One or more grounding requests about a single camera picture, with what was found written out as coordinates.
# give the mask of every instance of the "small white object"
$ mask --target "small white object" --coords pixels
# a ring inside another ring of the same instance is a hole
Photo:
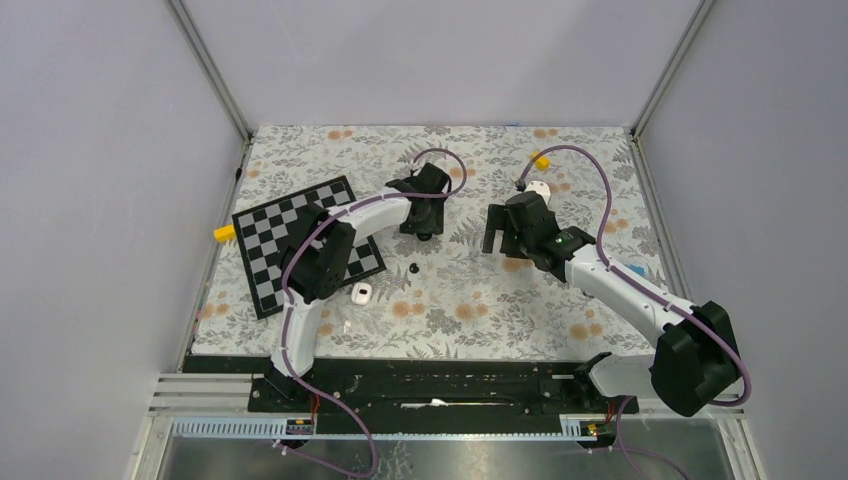
[[[545,182],[540,182],[538,180],[533,180],[527,185],[527,189],[525,191],[528,192],[536,192],[545,199],[545,205],[551,200],[551,187],[548,186]]]
[[[353,291],[350,292],[350,299],[357,305],[367,305],[371,300],[371,285],[365,282],[354,283]]]

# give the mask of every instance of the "table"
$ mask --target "table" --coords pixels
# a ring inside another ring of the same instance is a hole
[[[605,226],[606,251],[657,284],[665,284],[656,236],[622,128],[265,126],[244,168],[234,211],[346,175],[357,198],[409,173],[409,162],[433,146],[451,149],[468,165],[468,184],[445,206],[445,233],[428,242],[397,229],[374,236],[386,271],[368,282],[367,306],[350,287],[326,304],[316,356],[583,361],[601,351],[638,355],[652,349],[638,332],[594,299],[537,271],[529,260],[480,252],[486,209],[514,193],[530,156],[556,144],[583,147],[603,165],[614,193]],[[455,182],[450,158],[430,161]],[[561,227],[594,233],[604,189],[591,163],[556,152],[551,166],[528,180],[551,187],[550,207]],[[409,265],[420,267],[410,273]],[[223,245],[198,312],[194,355],[271,353],[282,314],[257,320],[238,245]]]

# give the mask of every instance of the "chessboard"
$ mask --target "chessboard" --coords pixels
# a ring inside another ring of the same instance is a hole
[[[341,176],[285,197],[233,214],[244,271],[257,318],[283,309],[282,271],[279,251],[288,235],[287,226],[297,220],[306,205],[321,208],[345,205],[356,200],[347,177]],[[342,285],[349,285],[386,269],[377,244],[367,237],[354,244]]]

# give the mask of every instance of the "floral tablecloth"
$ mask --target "floral tablecloth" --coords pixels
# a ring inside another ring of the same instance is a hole
[[[449,148],[468,165],[468,184],[445,206],[445,233],[428,242],[397,229],[374,236],[387,270],[370,277],[371,302],[354,305],[350,287],[321,315],[316,355],[376,358],[586,360],[600,351],[649,353],[636,330],[597,300],[537,271],[528,260],[480,252],[486,209],[514,193],[513,182],[534,151],[567,143],[592,152],[610,177],[608,253],[664,284],[625,132],[621,128],[287,127],[259,129],[235,211],[339,175],[365,198],[409,172],[409,161],[432,146]],[[458,182],[450,158],[430,157]],[[551,187],[561,227],[594,235],[604,189],[592,164],[573,152],[550,156],[528,180]],[[417,263],[420,271],[410,273]],[[257,320],[235,241],[225,244],[198,312],[193,354],[268,355],[282,314]]]

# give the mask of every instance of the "white wall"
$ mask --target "white wall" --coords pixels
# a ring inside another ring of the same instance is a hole
[[[644,138],[690,287],[731,314],[771,480],[845,476],[846,19],[718,2]]]
[[[698,0],[189,0],[262,124],[632,125]]]
[[[120,478],[240,141],[163,1],[0,19],[0,478]]]

